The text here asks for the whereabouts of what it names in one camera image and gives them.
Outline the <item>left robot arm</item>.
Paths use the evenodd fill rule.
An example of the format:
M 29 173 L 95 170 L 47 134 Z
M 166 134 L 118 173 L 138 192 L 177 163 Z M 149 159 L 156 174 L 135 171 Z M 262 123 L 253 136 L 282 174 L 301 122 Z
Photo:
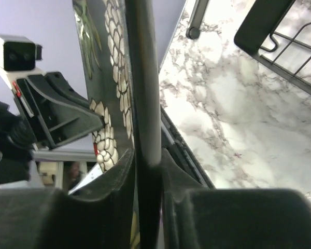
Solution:
M 105 126 L 59 72 L 27 75 L 12 84 L 20 115 L 0 102 L 0 184 L 30 178 L 36 147 L 53 150 Z

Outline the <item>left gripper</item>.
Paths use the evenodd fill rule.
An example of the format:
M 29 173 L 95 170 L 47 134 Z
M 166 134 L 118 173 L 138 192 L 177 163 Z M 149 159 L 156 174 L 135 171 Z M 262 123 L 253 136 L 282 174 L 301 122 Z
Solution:
M 40 147 L 56 149 L 105 126 L 60 72 L 18 78 L 15 91 L 15 103 L 31 130 L 26 137 Z

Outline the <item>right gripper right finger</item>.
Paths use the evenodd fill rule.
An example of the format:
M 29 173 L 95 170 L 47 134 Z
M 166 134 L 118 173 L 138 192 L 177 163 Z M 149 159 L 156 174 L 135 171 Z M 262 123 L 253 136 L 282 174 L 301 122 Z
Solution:
M 166 248 L 311 248 L 311 205 L 291 189 L 209 189 L 162 151 Z

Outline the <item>black patterned square plate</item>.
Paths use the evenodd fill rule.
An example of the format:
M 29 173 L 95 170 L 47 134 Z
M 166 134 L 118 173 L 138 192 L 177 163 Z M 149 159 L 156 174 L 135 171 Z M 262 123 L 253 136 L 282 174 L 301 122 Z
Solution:
M 158 62 L 151 1 L 73 1 L 90 110 L 104 126 L 92 133 L 102 174 L 135 151 L 131 248 L 158 246 L 161 161 Z

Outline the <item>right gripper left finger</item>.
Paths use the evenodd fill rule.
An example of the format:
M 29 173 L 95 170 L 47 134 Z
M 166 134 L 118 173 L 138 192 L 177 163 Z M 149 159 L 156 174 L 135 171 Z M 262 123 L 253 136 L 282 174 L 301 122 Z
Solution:
M 85 187 L 0 190 L 0 248 L 129 248 L 134 151 Z

